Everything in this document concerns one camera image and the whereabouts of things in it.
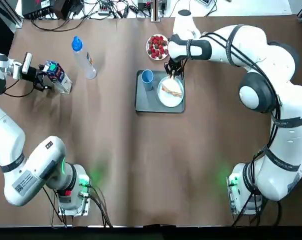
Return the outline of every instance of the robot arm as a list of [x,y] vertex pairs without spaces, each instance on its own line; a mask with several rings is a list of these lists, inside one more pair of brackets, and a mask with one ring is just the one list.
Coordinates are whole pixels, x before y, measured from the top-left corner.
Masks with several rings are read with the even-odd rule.
[[[0,67],[0,93],[6,89],[5,65]],[[84,168],[65,162],[66,146],[56,136],[41,142],[27,158],[23,130],[0,109],[0,169],[4,175],[4,195],[15,206],[27,204],[46,184],[58,193],[59,206],[66,215],[88,214],[90,179]]]
[[23,63],[8,58],[6,55],[0,53],[0,70],[5,76],[11,76],[15,80],[26,80],[33,83],[36,90],[44,91],[45,89],[52,89],[51,86],[44,84],[43,79],[45,73],[42,72],[43,65],[39,65],[40,69],[31,67],[32,54],[27,52],[25,54]]
[[[164,64],[167,73],[180,75],[184,59],[243,67],[247,74],[238,87],[240,101],[253,111],[272,113],[271,126],[278,128],[271,146],[263,148],[264,156],[254,162],[255,182],[252,181],[251,163],[237,164],[227,178],[232,212],[239,214],[253,192],[258,208],[262,196],[279,201],[302,177],[302,86],[291,83],[298,55],[288,45],[268,43],[264,31],[254,26],[226,26],[214,33],[203,33],[201,37],[197,32],[191,13],[180,11],[168,43],[170,60]],[[240,52],[256,63],[265,75],[252,68]],[[280,102],[280,119],[273,117],[276,98]],[[244,214],[255,213],[252,196]]]

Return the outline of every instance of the white tabletop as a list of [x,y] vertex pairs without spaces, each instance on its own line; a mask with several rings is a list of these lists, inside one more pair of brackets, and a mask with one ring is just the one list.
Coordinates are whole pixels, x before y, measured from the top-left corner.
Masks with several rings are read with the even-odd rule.
[[[132,2],[137,4],[138,0],[127,0],[129,5],[133,5]],[[164,17],[169,17],[174,9],[175,4],[178,0],[168,0],[167,9],[164,13]],[[288,0],[215,0],[217,11],[210,14],[210,16],[268,16],[268,15],[291,15],[291,8]],[[86,0],[87,3],[96,3],[96,0]],[[189,9],[194,17],[204,17],[214,6],[212,2],[209,6],[204,6],[202,3],[197,0],[180,0],[172,13],[172,17],[175,17],[179,10]],[[94,4],[85,4],[84,10],[88,14]],[[124,10],[125,4],[123,2],[117,3],[117,8],[119,11]],[[97,11],[99,5],[97,4],[93,10]],[[21,0],[18,1],[16,6],[16,12],[22,16],[21,11]],[[79,19],[83,17],[81,12],[79,15],[75,16],[74,19]],[[102,19],[104,16],[98,15],[95,13],[91,16],[94,19]],[[129,10],[127,18],[135,18],[136,14]],[[142,13],[137,15],[139,18],[144,18]]]

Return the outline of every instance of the water bottle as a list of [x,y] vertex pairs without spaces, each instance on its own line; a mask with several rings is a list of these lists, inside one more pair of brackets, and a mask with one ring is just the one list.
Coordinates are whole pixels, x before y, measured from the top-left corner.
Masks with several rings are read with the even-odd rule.
[[93,60],[88,50],[78,36],[73,38],[72,49],[77,63],[84,70],[85,77],[87,79],[94,79],[97,76],[97,70],[93,66]]

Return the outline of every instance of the blue bottle cap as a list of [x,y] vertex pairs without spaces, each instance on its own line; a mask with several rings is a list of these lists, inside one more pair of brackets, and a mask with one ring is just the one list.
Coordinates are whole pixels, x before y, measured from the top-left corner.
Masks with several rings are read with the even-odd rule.
[[73,42],[72,42],[73,51],[75,51],[75,52],[80,51],[82,49],[82,46],[83,46],[83,44],[82,44],[81,39],[78,36],[75,36],[73,38]]

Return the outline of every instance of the bread slice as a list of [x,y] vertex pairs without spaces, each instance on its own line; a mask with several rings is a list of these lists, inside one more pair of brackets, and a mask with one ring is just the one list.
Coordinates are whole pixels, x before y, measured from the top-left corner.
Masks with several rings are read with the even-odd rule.
[[181,88],[180,88],[179,84],[177,83],[177,81],[175,81],[173,78],[168,78],[168,79],[164,80],[161,83],[161,87],[162,87],[162,90],[165,91],[166,93],[171,94],[175,97],[182,98]]

